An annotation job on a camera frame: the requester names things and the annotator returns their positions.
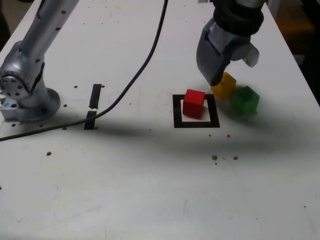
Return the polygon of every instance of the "table surface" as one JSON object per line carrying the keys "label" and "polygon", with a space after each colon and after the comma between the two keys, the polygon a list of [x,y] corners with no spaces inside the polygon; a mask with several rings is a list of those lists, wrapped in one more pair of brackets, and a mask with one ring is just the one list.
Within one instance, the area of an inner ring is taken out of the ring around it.
{"label": "table surface", "polygon": [[[93,84],[105,85],[98,112],[107,108],[147,57],[162,7],[161,0],[81,0],[45,56],[45,83],[68,107],[42,124],[85,118]],[[196,50],[213,10],[169,1],[153,58],[96,120],[98,130],[79,125],[1,142],[1,240],[320,238],[320,109],[267,6],[252,36],[258,64],[227,68],[260,95],[257,113],[240,117],[217,100],[220,128],[174,128],[173,94],[210,93]],[[40,124],[0,122],[0,137]]]}

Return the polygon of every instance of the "black cable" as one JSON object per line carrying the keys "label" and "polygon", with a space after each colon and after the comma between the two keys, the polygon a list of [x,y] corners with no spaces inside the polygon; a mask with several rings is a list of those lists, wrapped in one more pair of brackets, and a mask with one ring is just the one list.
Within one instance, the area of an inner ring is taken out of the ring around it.
{"label": "black cable", "polygon": [[130,89],[130,87],[135,83],[135,81],[140,76],[140,74],[144,71],[144,69],[148,65],[151,57],[153,56],[153,54],[154,54],[154,52],[156,50],[158,41],[159,41],[161,29],[162,29],[162,26],[163,26],[163,23],[164,23],[166,10],[167,10],[167,5],[168,5],[168,0],[164,0],[159,26],[158,26],[158,29],[156,31],[155,39],[154,39],[154,42],[153,42],[153,45],[152,45],[152,48],[151,48],[151,51],[150,51],[148,57],[146,58],[145,62],[143,63],[143,65],[141,66],[139,71],[134,75],[132,80],[125,87],[125,89],[118,96],[118,98],[111,104],[111,106],[109,106],[106,110],[100,112],[96,116],[92,116],[92,117],[89,117],[89,118],[86,118],[86,119],[83,119],[83,120],[79,120],[79,121],[75,121],[75,122],[71,122],[71,123],[67,123],[67,124],[63,124],[63,125],[51,126],[51,127],[46,127],[46,128],[43,128],[43,129],[30,131],[30,132],[26,132],[26,133],[20,133],[20,134],[16,134],[16,135],[1,137],[0,138],[0,142],[11,140],[11,139],[18,139],[18,138],[22,138],[22,137],[26,137],[26,136],[31,136],[31,135],[34,135],[34,134],[41,134],[41,133],[48,132],[48,131],[51,131],[51,130],[62,129],[62,128],[67,128],[67,127],[71,127],[71,126],[75,126],[75,125],[79,125],[79,124],[84,124],[86,122],[98,119],[98,118],[102,117],[103,115],[105,115],[106,113],[110,112],[121,101],[121,99],[124,97],[124,95]]}

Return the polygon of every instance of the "silver metal arm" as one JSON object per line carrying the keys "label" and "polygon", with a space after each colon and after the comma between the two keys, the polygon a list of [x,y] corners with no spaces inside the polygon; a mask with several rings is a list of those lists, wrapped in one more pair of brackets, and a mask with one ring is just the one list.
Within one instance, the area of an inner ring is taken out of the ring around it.
{"label": "silver metal arm", "polygon": [[25,35],[20,48],[25,56],[42,58],[79,0],[46,0]]}
{"label": "silver metal arm", "polygon": [[0,67],[6,121],[32,123],[54,115],[60,107],[56,91],[46,88],[45,53],[79,0],[45,0],[23,41],[17,42]]}

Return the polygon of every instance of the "wooden block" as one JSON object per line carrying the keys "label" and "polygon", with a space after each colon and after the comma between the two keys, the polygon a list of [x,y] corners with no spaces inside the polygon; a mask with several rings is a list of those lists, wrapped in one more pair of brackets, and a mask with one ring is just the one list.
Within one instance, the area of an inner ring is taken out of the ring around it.
{"label": "wooden block", "polygon": [[231,99],[236,89],[237,80],[229,73],[224,72],[218,85],[211,87],[213,94],[219,99]]}
{"label": "wooden block", "polygon": [[206,94],[188,89],[183,99],[182,113],[188,117],[200,118],[204,110]]}

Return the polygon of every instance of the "black square outline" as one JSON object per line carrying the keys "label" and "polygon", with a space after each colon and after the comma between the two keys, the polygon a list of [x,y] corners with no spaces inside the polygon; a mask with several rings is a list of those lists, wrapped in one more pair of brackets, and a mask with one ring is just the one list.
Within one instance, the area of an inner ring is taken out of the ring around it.
{"label": "black square outline", "polygon": [[185,98],[184,94],[173,94],[173,124],[175,129],[181,128],[220,128],[215,96],[206,94],[204,99],[208,103],[210,121],[182,121],[181,100]]}

